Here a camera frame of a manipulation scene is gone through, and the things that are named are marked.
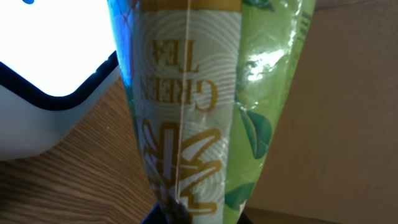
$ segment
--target plastic packaging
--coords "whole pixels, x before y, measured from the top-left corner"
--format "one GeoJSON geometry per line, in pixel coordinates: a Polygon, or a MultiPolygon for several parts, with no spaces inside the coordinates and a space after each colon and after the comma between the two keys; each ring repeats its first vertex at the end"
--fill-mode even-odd
{"type": "Polygon", "coordinates": [[[169,223],[236,223],[315,0],[108,0],[150,187],[169,223]]]}

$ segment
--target gold lettering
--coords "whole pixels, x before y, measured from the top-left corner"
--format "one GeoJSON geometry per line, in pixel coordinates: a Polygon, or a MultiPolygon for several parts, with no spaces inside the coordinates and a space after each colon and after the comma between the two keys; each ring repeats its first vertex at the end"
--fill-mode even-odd
{"type": "Polygon", "coordinates": [[[197,93],[203,93],[203,83],[207,83],[210,85],[211,88],[211,101],[207,108],[200,108],[198,103],[195,105],[195,109],[202,112],[209,112],[216,106],[217,98],[218,98],[218,91],[216,85],[210,80],[200,80],[197,82],[197,93]]]}
{"type": "Polygon", "coordinates": [[[179,40],[152,40],[155,62],[158,65],[161,58],[165,57],[165,64],[178,66],[179,40]]]}
{"type": "Polygon", "coordinates": [[[164,103],[174,103],[174,78],[164,78],[162,84],[165,87],[165,96],[162,98],[164,103]]]}
{"type": "Polygon", "coordinates": [[[186,85],[185,85],[185,89],[183,88],[182,85],[182,80],[178,79],[177,81],[177,85],[180,88],[180,92],[177,95],[177,102],[182,104],[185,103],[187,105],[191,104],[191,92],[192,92],[192,80],[186,80],[186,85]],[[185,100],[183,101],[182,99],[182,93],[185,91],[185,100]]]}
{"type": "Polygon", "coordinates": [[[149,77],[148,79],[151,80],[152,92],[155,95],[155,97],[152,96],[150,99],[160,102],[160,79],[159,79],[159,77],[155,77],[155,78],[149,77]]]}
{"type": "Polygon", "coordinates": [[[193,43],[194,40],[187,40],[187,61],[185,62],[185,69],[184,67],[181,67],[181,65],[178,66],[179,72],[193,72],[197,73],[199,72],[199,65],[197,65],[196,69],[192,70],[192,60],[193,60],[193,43]]]}

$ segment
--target black trim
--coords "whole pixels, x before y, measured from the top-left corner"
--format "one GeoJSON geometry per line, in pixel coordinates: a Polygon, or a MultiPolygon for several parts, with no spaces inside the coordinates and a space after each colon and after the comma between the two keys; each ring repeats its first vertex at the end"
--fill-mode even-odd
{"type": "Polygon", "coordinates": [[[96,73],[87,78],[76,91],[67,96],[57,97],[44,93],[7,65],[0,62],[0,85],[39,108],[62,111],[74,108],[84,102],[117,66],[118,58],[115,51],[109,56],[107,61],[98,67],[96,73]]]}

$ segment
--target wood grain surface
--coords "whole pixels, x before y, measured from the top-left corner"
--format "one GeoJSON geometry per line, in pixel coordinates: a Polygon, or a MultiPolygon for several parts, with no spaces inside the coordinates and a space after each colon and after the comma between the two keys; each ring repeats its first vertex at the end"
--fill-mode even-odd
{"type": "Polygon", "coordinates": [[[139,223],[155,199],[133,134],[118,80],[58,146],[0,162],[0,224],[139,223]]]}

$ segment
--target cardboard box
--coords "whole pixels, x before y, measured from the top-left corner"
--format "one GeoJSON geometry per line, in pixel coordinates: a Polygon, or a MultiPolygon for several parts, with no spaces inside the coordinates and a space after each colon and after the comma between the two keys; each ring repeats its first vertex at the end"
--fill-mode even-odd
{"type": "Polygon", "coordinates": [[[264,211],[256,208],[246,208],[246,216],[250,219],[252,224],[334,224],[322,220],[315,220],[312,218],[298,217],[294,215],[264,211]]]}
{"type": "Polygon", "coordinates": [[[248,207],[398,223],[398,1],[319,1],[248,207]]]}

